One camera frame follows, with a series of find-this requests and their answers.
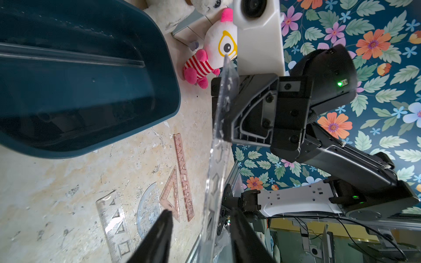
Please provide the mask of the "clear long stencil ruler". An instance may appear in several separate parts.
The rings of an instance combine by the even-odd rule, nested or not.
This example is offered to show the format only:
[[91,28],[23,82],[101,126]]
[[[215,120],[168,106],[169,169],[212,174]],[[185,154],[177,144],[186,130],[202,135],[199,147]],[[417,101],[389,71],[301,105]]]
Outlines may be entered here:
[[205,203],[203,209],[203,227],[200,234],[200,242],[197,250],[199,263],[212,263],[221,202],[225,181],[228,177],[227,166],[230,143],[224,131],[228,124],[227,116],[233,100],[239,91],[239,75],[232,66],[231,60],[226,55],[220,77],[219,94],[217,97],[216,114],[213,125],[213,139],[210,150],[209,169],[206,181]]

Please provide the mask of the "teal plastic storage box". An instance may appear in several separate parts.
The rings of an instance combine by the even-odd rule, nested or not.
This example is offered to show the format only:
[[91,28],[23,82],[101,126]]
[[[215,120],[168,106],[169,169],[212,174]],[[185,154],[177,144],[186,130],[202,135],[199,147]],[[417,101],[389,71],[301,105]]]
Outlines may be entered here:
[[125,1],[2,1],[1,43],[145,63],[1,58],[1,145],[16,152],[81,156],[179,111],[180,88],[163,34]]

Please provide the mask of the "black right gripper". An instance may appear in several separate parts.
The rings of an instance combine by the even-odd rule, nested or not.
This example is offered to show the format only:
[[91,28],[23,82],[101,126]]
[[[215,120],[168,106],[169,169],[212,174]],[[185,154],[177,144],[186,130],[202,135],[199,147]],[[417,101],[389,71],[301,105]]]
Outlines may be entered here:
[[312,80],[306,76],[217,77],[211,81],[214,136],[300,161],[312,151],[311,95]]

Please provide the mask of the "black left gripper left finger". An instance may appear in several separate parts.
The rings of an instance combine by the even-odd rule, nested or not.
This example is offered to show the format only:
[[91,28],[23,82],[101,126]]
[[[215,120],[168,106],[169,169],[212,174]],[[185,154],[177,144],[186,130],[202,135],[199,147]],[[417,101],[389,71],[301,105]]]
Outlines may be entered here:
[[169,259],[173,216],[164,210],[128,263],[167,263]]

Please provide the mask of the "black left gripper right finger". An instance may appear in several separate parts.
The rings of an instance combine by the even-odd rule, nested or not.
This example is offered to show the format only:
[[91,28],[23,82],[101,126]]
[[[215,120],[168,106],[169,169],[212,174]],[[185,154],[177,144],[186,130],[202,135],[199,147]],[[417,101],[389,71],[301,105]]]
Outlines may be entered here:
[[239,209],[231,211],[231,247],[234,263],[274,263]]

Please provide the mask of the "clear thin straight ruler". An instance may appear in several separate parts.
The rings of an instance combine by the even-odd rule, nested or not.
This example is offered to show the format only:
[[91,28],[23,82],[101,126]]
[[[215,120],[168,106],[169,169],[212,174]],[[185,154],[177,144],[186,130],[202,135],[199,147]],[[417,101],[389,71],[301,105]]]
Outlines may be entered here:
[[68,52],[64,50],[38,48],[9,43],[1,43],[1,58],[67,62],[87,65],[121,66],[131,68],[145,67],[145,63],[142,60]]

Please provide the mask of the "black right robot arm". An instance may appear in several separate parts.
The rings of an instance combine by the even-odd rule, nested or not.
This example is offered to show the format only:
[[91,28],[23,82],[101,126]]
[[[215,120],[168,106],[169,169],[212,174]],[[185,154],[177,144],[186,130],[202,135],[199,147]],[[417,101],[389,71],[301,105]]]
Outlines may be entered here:
[[288,162],[312,165],[328,178],[287,194],[249,190],[240,197],[218,194],[207,233],[215,239],[225,223],[233,223],[235,259],[268,260],[252,236],[249,219],[282,214],[325,212],[359,225],[391,217],[420,202],[408,183],[399,180],[391,159],[348,146],[317,123],[320,113],[352,101],[357,76],[342,45],[306,55],[289,76],[274,73],[239,76],[225,69],[211,82],[219,145],[268,147]]

